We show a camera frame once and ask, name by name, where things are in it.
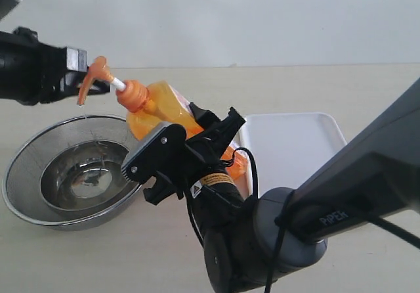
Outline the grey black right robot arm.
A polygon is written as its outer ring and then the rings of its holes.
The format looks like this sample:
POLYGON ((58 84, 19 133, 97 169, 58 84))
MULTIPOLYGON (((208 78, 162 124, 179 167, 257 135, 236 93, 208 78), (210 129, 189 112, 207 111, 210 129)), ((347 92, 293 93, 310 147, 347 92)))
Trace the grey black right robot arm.
POLYGON ((327 239, 370 223, 407 243, 419 238, 387 216, 419 210, 419 84, 414 83, 298 189, 274 188, 242 198, 219 158, 224 139, 242 123, 227 119, 188 140, 169 126, 152 142, 144 192, 158 204, 187 200, 215 292, 270 290, 280 277, 315 264, 327 239))

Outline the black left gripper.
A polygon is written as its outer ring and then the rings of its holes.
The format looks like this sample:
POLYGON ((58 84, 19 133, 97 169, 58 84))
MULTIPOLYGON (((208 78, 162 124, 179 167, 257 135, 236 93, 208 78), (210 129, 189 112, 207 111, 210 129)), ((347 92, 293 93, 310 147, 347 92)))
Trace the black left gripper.
POLYGON ((34 106, 77 96, 87 61, 87 51, 47 45, 29 28, 1 32, 1 98, 34 106))

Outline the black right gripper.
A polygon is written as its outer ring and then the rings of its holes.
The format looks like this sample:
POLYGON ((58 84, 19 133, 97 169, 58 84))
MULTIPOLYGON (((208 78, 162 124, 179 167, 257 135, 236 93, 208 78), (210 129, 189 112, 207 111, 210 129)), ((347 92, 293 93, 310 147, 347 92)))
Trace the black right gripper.
POLYGON ((221 120, 194 102, 189 104, 189 109, 204 131, 191 138, 186 135, 183 147, 152 176, 156 182, 144 190, 145 200, 151 204, 157 205, 172 194, 183 198, 196 181, 209 173, 226 173, 229 168, 229 178, 236 180, 246 172, 246 157, 237 152, 234 142, 245 123, 237 110, 231 107, 227 117, 221 120))

